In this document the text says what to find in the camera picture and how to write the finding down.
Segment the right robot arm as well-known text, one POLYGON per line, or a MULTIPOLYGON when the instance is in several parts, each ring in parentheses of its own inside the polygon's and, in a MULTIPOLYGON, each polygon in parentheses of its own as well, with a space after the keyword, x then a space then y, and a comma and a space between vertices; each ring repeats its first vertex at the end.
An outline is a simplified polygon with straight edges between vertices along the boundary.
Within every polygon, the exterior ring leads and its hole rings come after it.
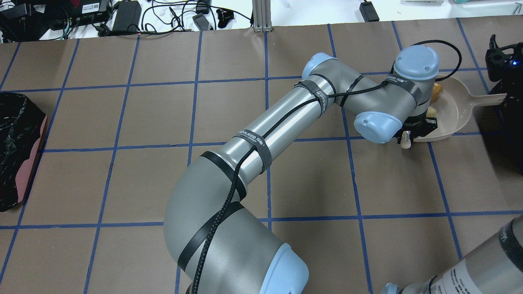
MULTIPOLYGON (((491 81, 503 88, 522 76, 522 43, 500 47, 492 35, 485 55, 491 81)), ((440 275, 400 288, 387 283, 383 294, 521 294, 522 216, 503 225, 494 235, 440 275)))

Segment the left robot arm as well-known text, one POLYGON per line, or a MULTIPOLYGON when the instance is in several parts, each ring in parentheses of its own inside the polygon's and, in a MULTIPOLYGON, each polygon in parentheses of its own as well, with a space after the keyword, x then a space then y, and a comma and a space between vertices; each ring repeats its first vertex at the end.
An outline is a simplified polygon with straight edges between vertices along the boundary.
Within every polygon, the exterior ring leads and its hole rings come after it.
POLYGON ((247 188, 266 171, 295 172, 312 164, 292 156, 297 138, 339 106, 366 140, 385 144, 408 127, 437 128, 427 115, 440 58, 427 45, 396 56, 381 82, 317 53, 290 91, 230 141, 194 158, 168 201, 165 243, 191 279, 187 294, 300 294, 309 269, 290 244, 245 205, 247 188))

